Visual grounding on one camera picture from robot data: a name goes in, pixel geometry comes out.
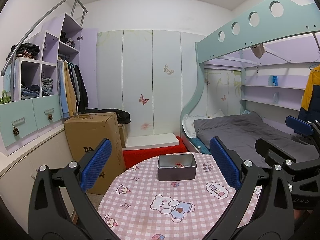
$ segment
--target mint green drawer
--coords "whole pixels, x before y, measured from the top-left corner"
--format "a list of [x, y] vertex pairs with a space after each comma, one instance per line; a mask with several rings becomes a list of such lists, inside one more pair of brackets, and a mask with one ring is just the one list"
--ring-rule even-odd
[[[32, 101], [38, 130], [61, 119], [58, 95], [33, 98]], [[48, 119], [49, 114], [52, 114], [52, 121]]]
[[[19, 135], [13, 134], [12, 124], [19, 129]], [[5, 147], [36, 130], [32, 99], [0, 105], [0, 131]]]

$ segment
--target white pillow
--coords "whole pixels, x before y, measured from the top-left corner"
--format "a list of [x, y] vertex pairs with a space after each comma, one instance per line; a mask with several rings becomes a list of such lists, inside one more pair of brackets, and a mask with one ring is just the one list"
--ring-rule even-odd
[[189, 138], [196, 138], [196, 130], [193, 124], [194, 120], [212, 119], [225, 116], [221, 110], [213, 115], [188, 115], [185, 114], [182, 119], [182, 127]]

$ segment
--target round table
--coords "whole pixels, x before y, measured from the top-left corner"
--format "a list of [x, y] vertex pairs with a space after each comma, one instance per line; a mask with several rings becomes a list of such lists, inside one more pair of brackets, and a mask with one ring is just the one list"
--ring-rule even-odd
[[[158, 157], [118, 176], [98, 213], [121, 240], [200, 240], [218, 221], [236, 193], [211, 155], [193, 154], [196, 178], [158, 181]], [[252, 216], [261, 187], [256, 187], [239, 226]]]

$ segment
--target gray metal tin box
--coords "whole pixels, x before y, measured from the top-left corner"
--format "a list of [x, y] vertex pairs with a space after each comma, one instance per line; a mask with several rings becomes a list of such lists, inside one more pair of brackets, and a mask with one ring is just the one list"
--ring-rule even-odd
[[190, 154], [160, 155], [158, 160], [158, 180], [176, 181], [196, 178], [197, 164]]

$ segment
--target floor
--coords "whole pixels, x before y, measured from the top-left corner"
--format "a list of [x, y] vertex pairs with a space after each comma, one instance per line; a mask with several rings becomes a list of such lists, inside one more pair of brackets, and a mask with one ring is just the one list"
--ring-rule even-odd
[[87, 196], [89, 197], [92, 205], [94, 206], [94, 208], [96, 210], [98, 210], [98, 207], [100, 205], [100, 202], [103, 198], [103, 195], [97, 195], [97, 194], [91, 194], [91, 193], [87, 193]]

